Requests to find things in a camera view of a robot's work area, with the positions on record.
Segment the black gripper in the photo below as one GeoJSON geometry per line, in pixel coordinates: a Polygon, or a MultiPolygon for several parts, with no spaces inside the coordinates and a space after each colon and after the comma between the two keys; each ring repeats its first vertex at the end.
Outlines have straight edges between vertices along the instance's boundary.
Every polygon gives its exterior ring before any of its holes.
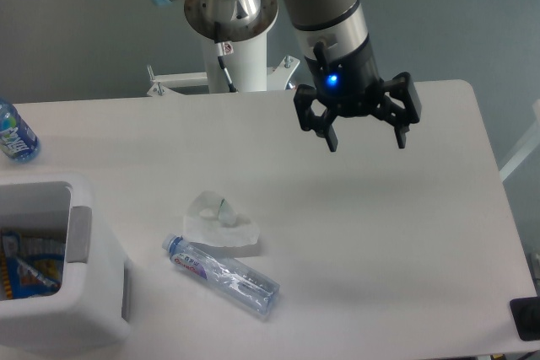
{"type": "Polygon", "coordinates": [[[338,138],[332,124],[338,116],[375,116],[393,126],[397,146],[405,148],[410,126],[420,122],[422,112],[410,73],[399,73],[383,82],[369,39],[335,60],[331,59],[326,42],[319,40],[314,46],[314,56],[306,62],[314,85],[299,85],[293,98],[304,132],[313,131],[324,138],[334,153],[338,138]],[[315,100],[326,107],[320,116],[312,109],[315,100]]]}

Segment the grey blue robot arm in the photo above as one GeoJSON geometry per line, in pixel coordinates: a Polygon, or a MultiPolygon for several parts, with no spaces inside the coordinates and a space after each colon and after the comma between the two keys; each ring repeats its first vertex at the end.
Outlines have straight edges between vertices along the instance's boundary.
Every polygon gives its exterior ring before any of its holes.
{"type": "Polygon", "coordinates": [[[377,71],[360,0],[182,1],[189,25],[210,42],[219,90],[229,93],[244,90],[232,73],[232,56],[242,41],[270,28],[283,4],[313,78],[294,95],[300,127],[325,139],[331,150],[338,145],[332,127],[338,117],[385,121],[399,147],[405,145],[409,127],[419,122],[422,105],[409,73],[386,81],[377,71]]]}

